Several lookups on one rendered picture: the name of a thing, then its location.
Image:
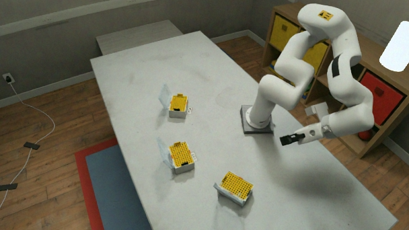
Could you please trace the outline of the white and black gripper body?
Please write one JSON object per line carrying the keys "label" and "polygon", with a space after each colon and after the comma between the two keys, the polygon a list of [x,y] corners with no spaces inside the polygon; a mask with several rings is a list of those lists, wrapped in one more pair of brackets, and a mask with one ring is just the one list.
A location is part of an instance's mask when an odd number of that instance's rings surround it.
{"label": "white and black gripper body", "polygon": [[303,132],[305,134],[305,137],[297,142],[298,145],[302,145],[302,144],[309,143],[309,142],[316,141],[316,140],[323,139],[323,138],[329,139],[324,134],[324,132],[322,132],[321,122],[310,124],[309,126],[306,126],[302,129],[295,131],[294,134],[297,133],[298,135],[300,135]]}

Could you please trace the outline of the yellow perforated plate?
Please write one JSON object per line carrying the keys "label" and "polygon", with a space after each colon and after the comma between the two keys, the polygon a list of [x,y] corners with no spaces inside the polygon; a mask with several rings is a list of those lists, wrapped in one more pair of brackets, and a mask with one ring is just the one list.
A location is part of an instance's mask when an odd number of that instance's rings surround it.
{"label": "yellow perforated plate", "polygon": [[171,146],[169,148],[176,167],[194,163],[191,154],[189,153],[186,142],[180,143],[179,141],[177,143],[174,143],[174,146]]}
{"label": "yellow perforated plate", "polygon": [[173,111],[185,111],[187,96],[183,96],[183,93],[177,93],[173,95],[170,110]]}
{"label": "yellow perforated plate", "polygon": [[246,181],[242,180],[241,178],[235,176],[234,174],[228,172],[222,180],[223,185],[229,191],[233,192],[234,194],[241,193],[241,196],[244,200],[248,196],[252,185],[247,183]]}

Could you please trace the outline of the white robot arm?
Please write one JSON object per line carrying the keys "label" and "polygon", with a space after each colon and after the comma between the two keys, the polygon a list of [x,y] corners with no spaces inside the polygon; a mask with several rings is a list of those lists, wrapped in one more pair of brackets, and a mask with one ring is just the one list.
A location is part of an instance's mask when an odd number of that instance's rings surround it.
{"label": "white robot arm", "polygon": [[303,7],[298,21],[310,34],[305,31],[294,35],[274,66],[274,70],[295,87],[274,75],[263,76],[253,106],[246,112],[247,123],[253,128],[266,127],[276,103],[286,110],[295,108],[315,75],[314,67],[302,60],[305,53],[330,39],[335,59],[328,68],[328,86],[332,96],[347,109],[329,114],[323,102],[305,108],[305,112],[307,116],[318,115],[322,132],[329,139],[371,129],[374,125],[373,94],[353,79],[350,70],[362,57],[352,22],[343,10],[318,4]]}

